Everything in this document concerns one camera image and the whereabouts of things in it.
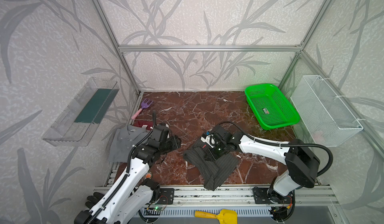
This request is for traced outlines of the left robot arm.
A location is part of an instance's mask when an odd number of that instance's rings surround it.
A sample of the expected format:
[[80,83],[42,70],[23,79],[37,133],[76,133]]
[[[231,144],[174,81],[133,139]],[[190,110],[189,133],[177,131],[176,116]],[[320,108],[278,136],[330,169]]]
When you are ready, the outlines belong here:
[[76,224],[127,224],[146,204],[160,198],[160,184],[142,178],[162,156],[179,149],[181,139],[165,125],[153,129],[133,145],[125,171],[111,189],[89,210],[81,211]]

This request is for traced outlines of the maroon folded shirt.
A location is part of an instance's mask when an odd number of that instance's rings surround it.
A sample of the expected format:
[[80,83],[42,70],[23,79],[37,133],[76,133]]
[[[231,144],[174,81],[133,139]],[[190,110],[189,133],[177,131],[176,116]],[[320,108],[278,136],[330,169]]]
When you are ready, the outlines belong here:
[[150,131],[153,128],[153,122],[148,121],[134,121],[133,126],[139,127],[139,128],[145,128],[146,130]]

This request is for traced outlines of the black green work glove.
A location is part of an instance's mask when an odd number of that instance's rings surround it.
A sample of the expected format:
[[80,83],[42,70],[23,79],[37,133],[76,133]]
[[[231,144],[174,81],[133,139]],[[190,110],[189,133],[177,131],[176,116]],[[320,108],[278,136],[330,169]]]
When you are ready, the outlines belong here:
[[96,205],[102,198],[104,197],[104,194],[101,194],[99,192],[94,192],[92,196],[87,197],[87,201],[85,203],[85,206],[88,209],[91,209],[94,205]]

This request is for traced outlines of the light grey folded shirt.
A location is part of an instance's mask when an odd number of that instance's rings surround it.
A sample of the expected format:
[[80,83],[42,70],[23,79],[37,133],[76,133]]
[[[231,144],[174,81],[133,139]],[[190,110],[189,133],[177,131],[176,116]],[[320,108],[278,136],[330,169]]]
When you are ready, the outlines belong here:
[[126,163],[133,145],[137,145],[148,133],[146,128],[132,125],[117,129],[111,143],[108,161]]

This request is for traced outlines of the dark grey striped shirt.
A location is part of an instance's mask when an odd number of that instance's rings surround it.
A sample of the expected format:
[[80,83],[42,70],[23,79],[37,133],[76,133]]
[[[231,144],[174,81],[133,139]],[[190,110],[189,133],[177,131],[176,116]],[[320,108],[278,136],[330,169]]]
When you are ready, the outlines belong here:
[[183,158],[189,164],[198,168],[204,179],[204,187],[214,191],[220,187],[232,174],[239,164],[239,159],[232,154],[226,154],[216,161],[207,161],[205,149],[210,146],[197,140],[188,150],[184,152]]

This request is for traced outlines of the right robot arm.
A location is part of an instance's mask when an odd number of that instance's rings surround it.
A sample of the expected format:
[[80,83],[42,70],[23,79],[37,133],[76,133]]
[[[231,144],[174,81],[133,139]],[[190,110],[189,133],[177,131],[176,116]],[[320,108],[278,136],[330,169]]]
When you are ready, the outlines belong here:
[[209,161],[217,161],[229,152],[241,152],[273,159],[287,167],[269,188],[253,189],[257,204],[287,204],[293,201],[297,188],[315,186],[320,160],[300,140],[291,143],[264,140],[242,132],[231,134],[220,126],[202,134],[200,140]]

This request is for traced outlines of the green plastic basket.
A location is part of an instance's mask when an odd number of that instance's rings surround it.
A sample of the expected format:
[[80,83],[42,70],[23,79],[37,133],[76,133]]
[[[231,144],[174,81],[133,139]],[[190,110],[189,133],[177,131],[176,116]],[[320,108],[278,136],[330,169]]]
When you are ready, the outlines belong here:
[[264,130],[293,126],[300,115],[280,89],[270,83],[257,84],[245,89],[247,102]]

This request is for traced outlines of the clear plastic wall bin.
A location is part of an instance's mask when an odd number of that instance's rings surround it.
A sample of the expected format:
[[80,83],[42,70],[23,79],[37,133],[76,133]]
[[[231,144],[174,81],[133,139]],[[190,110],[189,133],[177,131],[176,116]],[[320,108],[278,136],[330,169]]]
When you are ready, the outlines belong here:
[[42,136],[54,147],[86,147],[120,88],[117,81],[91,77]]

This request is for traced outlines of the yellow toy shovel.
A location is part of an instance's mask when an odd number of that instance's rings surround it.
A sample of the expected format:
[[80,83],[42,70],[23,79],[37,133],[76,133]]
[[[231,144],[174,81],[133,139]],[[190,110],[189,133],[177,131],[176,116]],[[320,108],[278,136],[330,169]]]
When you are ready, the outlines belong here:
[[203,219],[216,219],[220,224],[237,224],[238,215],[235,211],[232,210],[221,210],[219,214],[211,214],[202,211],[195,211],[196,218]]

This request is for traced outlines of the purple pink toy rake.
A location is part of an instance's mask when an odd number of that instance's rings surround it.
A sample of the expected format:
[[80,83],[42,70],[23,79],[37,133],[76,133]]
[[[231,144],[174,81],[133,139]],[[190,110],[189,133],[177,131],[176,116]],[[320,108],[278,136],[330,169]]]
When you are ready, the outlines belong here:
[[131,120],[135,120],[138,115],[144,110],[144,109],[147,109],[149,108],[152,104],[154,103],[153,100],[150,100],[150,99],[144,99],[141,103],[141,107],[140,109],[131,117]]

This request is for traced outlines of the small round orange lid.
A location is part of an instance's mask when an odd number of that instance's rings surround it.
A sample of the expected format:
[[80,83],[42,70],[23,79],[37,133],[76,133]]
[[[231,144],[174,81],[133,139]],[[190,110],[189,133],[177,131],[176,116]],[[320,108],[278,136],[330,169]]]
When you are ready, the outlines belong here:
[[153,178],[153,174],[151,172],[148,172],[148,173],[146,173],[145,178],[146,179],[152,179]]

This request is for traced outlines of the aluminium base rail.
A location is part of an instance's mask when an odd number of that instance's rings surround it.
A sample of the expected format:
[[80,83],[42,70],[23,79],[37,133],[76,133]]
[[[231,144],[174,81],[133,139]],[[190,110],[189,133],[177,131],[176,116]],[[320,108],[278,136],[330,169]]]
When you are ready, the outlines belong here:
[[[287,206],[293,202],[290,198],[278,203],[268,198],[257,197],[254,188],[259,191],[268,189],[266,185],[224,185],[215,191],[205,189],[202,185],[191,186],[161,186],[165,193],[168,207],[251,207],[251,206]],[[296,206],[339,206],[330,186],[315,186],[312,189],[301,188],[295,190]]]

